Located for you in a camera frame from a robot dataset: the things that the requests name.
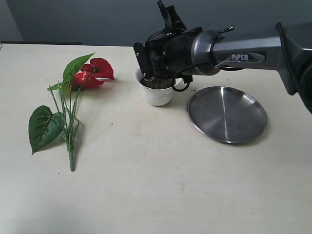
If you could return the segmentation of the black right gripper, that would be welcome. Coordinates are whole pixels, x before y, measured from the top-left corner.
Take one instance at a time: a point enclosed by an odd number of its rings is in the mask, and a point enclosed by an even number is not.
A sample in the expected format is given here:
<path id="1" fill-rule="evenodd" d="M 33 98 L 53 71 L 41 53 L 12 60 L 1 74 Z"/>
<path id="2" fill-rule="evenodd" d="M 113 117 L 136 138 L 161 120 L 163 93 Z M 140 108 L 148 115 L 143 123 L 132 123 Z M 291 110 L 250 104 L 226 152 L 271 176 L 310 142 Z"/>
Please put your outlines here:
<path id="1" fill-rule="evenodd" d="M 145 46 L 139 42 L 133 45 L 144 79 L 171 78 L 192 65 L 191 47 L 197 31 L 186 30 L 174 5 L 165 6 L 161 0 L 157 4 L 165 28 L 185 30 L 159 30 L 148 37 Z"/>

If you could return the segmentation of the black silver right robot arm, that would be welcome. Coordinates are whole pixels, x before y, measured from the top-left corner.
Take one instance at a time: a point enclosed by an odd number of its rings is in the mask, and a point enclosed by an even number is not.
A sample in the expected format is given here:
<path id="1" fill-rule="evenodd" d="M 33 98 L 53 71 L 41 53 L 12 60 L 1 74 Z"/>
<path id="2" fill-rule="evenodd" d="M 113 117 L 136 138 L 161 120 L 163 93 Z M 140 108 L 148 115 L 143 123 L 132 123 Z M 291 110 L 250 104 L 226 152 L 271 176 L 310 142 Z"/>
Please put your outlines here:
<path id="1" fill-rule="evenodd" d="M 142 77 L 186 86 L 194 75 L 213 76 L 219 71 L 260 69 L 277 71 L 289 95 L 299 94 L 312 108 L 312 24 L 283 26 L 231 38 L 232 27 L 218 31 L 187 29 L 174 6 L 158 1 L 164 28 L 144 43 L 133 46 Z"/>

